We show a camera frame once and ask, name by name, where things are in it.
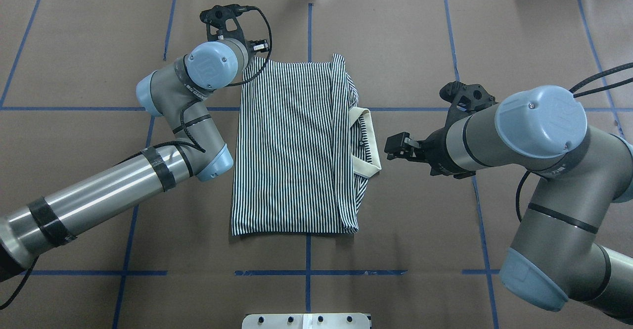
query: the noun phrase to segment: blue tape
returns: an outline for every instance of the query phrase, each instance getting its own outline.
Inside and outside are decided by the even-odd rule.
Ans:
[[[493,312],[493,325],[495,329],[499,329],[499,320],[497,318],[497,302],[495,301],[495,289],[493,289],[493,277],[490,273],[490,259],[488,258],[488,244],[486,244],[486,230],[484,230],[484,216],[481,212],[481,201],[479,198],[479,187],[477,187],[477,176],[472,178],[473,189],[475,189],[475,199],[477,200],[477,216],[479,216],[479,237],[481,239],[481,248],[484,253],[484,267],[486,268],[486,282],[488,282],[488,298],[490,299],[490,307]]]
[[[166,276],[167,271],[34,270],[32,276]]]
[[[581,12],[581,19],[583,20],[583,25],[585,27],[585,34],[587,34],[587,40],[589,42],[589,47],[591,48],[591,54],[593,54],[593,57],[594,57],[595,66],[597,67],[599,72],[604,72],[604,70],[602,69],[600,60],[597,57],[597,51],[595,51],[595,45],[593,43],[593,38],[591,37],[591,32],[589,31],[587,18],[585,17],[585,10],[583,8],[583,0],[577,0],[577,1],[578,1],[578,9]],[[607,86],[606,78],[604,77],[602,77],[602,84],[603,86]],[[622,123],[620,123],[620,117],[618,117],[618,113],[615,110],[615,103],[613,103],[613,98],[611,97],[611,91],[605,90],[604,92],[606,93],[606,98],[608,99],[609,105],[611,106],[611,112],[613,112],[613,117],[615,118],[615,122],[618,123],[618,132],[620,133],[620,136],[622,136],[622,138],[626,138],[624,137],[624,131],[622,130]]]
[[[499,269],[496,270],[461,270],[462,275],[499,275]]]
[[[172,33],[172,23],[174,22],[174,10],[176,9],[176,0],[172,0],[172,10],[169,13],[169,23],[167,23],[167,33],[165,34],[165,51],[163,52],[163,60],[167,60],[167,47],[169,47],[169,36]]]
[[[77,112],[144,112],[140,106],[4,106],[7,111],[77,111]]]
[[[0,97],[0,108],[2,108],[4,104],[4,100],[6,99],[6,95],[9,92],[9,87],[11,86],[11,81],[13,80],[13,74],[15,72],[15,68],[18,67],[18,62],[20,61],[20,56],[22,55],[24,44],[27,42],[27,37],[29,36],[29,32],[31,31],[33,20],[36,18],[36,13],[38,13],[38,7],[39,7],[40,2],[41,0],[36,0],[36,4],[33,7],[33,11],[31,12],[31,18],[29,18],[29,24],[27,25],[27,29],[24,31],[24,36],[22,36],[22,42],[20,42],[20,47],[18,47],[18,53],[16,53],[15,55],[15,59],[13,60],[13,66],[11,66],[11,71],[9,72],[9,77],[7,78],[6,84],[4,85],[4,92],[2,92],[2,97]]]
[[[312,294],[310,293],[312,275],[312,235],[306,235],[306,313],[312,311]]]

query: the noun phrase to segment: black tape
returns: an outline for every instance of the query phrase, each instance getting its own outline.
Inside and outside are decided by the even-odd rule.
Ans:
[[[9,252],[0,245],[0,278],[2,278],[2,272],[6,272],[12,276],[19,275],[25,269],[9,255]]]
[[[185,161],[185,165],[187,165],[187,171],[189,171],[189,177],[193,177],[194,170],[191,168],[191,163],[189,162],[189,158],[185,154],[185,151],[182,150],[182,147],[180,144],[175,144],[174,146],[176,147],[176,149],[178,149],[178,152],[181,153],[182,159]]]
[[[68,232],[66,226],[57,218],[43,197],[32,201],[27,207],[29,207],[31,216],[39,226],[40,231],[51,245],[62,246],[76,239]]]
[[[535,210],[541,214],[545,214],[547,216],[551,216],[552,218],[558,219],[560,221],[564,221],[569,225],[573,225],[576,226],[577,228],[583,229],[586,232],[590,232],[592,234],[597,234],[597,227],[590,225],[588,223],[585,223],[584,221],[580,221],[576,218],[572,218],[570,216],[567,216],[565,214],[559,213],[556,210],[552,210],[550,208],[545,208],[542,207],[538,204],[534,204],[534,203],[529,203],[527,205],[527,207],[529,209]]]
[[[149,164],[152,165],[154,172],[158,176],[158,180],[160,180],[161,185],[163,185],[163,191],[168,191],[176,187],[174,174],[169,170],[169,167],[167,167],[167,164],[165,164],[163,158],[158,154],[155,148],[148,147],[143,149],[141,153],[147,158]]]
[[[187,124],[185,124],[185,127],[189,128],[190,126],[194,126],[198,122],[205,121],[206,119],[210,119],[210,118],[211,118],[211,115],[209,114],[202,115],[201,117],[198,117],[196,119],[193,119],[192,121],[189,121]],[[174,130],[172,130],[172,132],[174,133],[174,135],[176,135],[177,133],[180,133],[182,130],[183,130],[183,126],[180,125],[178,126],[178,128],[175,128]]]
[[[464,123],[464,128],[461,130],[461,141],[464,143],[464,148],[466,149],[466,153],[468,153],[468,156],[470,156],[470,158],[472,158],[473,161],[477,162],[478,164],[484,167],[490,168],[491,166],[478,160],[477,157],[473,155],[472,151],[470,151],[470,147],[468,147],[468,141],[466,141],[466,127],[468,126],[468,122],[470,122],[470,119],[472,119],[472,117],[468,117],[468,119],[466,119],[466,122]]]

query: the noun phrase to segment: black and white striped fabric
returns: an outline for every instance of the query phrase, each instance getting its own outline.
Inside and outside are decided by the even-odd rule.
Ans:
[[[256,58],[244,73],[263,64]],[[269,61],[242,87],[231,230],[358,231],[368,179],[380,170],[367,109],[335,54],[330,63]]]

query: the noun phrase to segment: silver arm segment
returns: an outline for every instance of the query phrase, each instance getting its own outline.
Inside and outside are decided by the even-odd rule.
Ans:
[[[145,110],[165,116],[180,143],[143,149],[134,158],[0,218],[0,282],[29,268],[46,251],[187,178],[210,180],[233,166],[203,99],[244,70],[246,49],[226,39],[203,43],[184,58],[153,72],[136,88]]]

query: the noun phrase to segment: black cable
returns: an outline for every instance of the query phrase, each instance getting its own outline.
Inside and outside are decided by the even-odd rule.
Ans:
[[[521,222],[523,219],[521,218],[521,206],[520,206],[520,200],[521,200],[521,189],[523,188],[523,185],[525,184],[525,180],[527,180],[527,176],[530,175],[530,171],[525,171],[525,174],[523,175],[523,177],[521,178],[521,181],[518,183],[518,187],[516,187],[516,196],[515,196],[515,208],[516,208],[516,217],[518,218],[518,221]]]
[[[631,82],[633,82],[633,78],[628,78],[628,79],[625,79],[625,80],[623,80],[621,82],[609,84],[607,86],[603,86],[603,87],[600,87],[600,88],[595,88],[595,89],[592,89],[592,90],[587,90],[587,92],[574,94],[574,97],[581,97],[581,96],[585,96],[585,95],[589,95],[589,94],[594,94],[594,93],[597,93],[597,92],[603,92],[605,90],[617,88],[617,87],[623,86],[623,85],[631,83]]]
[[[20,293],[20,291],[22,290],[22,287],[24,287],[24,285],[27,283],[27,279],[29,279],[31,272],[33,272],[33,268],[36,266],[36,262],[38,261],[38,259],[39,259],[39,256],[33,260],[33,264],[31,264],[31,267],[29,267],[27,272],[24,274],[22,281],[20,281],[20,284],[18,284],[18,288],[16,288],[15,291],[13,291],[13,294],[11,295],[11,297],[9,297],[9,299],[7,299],[6,302],[4,302],[4,304],[0,306],[0,311],[7,308],[9,304],[13,302],[15,297],[18,297],[18,293]]]
[[[633,68],[633,63],[624,63],[623,65],[619,65],[618,67],[613,67],[611,69],[605,70],[604,72],[600,72],[600,73],[594,74],[593,76],[590,76],[589,78],[584,79],[580,83],[574,85],[569,91],[572,92],[572,93],[575,93],[577,90],[579,90],[580,88],[586,86],[587,84],[591,83],[592,81],[595,81],[596,79],[600,79],[602,77],[606,77],[606,76],[608,76],[610,74],[621,72],[622,70],[627,70],[629,68]]]
[[[255,75],[253,75],[253,77],[250,77],[249,79],[247,79],[246,81],[242,81],[239,83],[231,83],[229,84],[227,87],[232,87],[232,86],[240,86],[242,84],[246,84],[250,81],[252,81],[253,79],[255,79],[257,76],[259,76],[262,71],[264,70],[264,68],[266,68],[266,66],[269,63],[269,60],[271,60],[271,52],[273,51],[273,32],[271,31],[271,25],[269,24],[269,20],[267,20],[266,16],[264,15],[264,13],[260,10],[259,7],[256,6],[249,6],[250,9],[253,10],[257,10],[258,13],[260,13],[260,15],[262,16],[262,18],[264,19],[264,22],[266,23],[266,28],[269,30],[269,52],[268,54],[266,54],[266,60],[264,61],[264,64],[262,65],[262,67],[260,68],[260,70],[257,71],[257,73],[255,73]]]

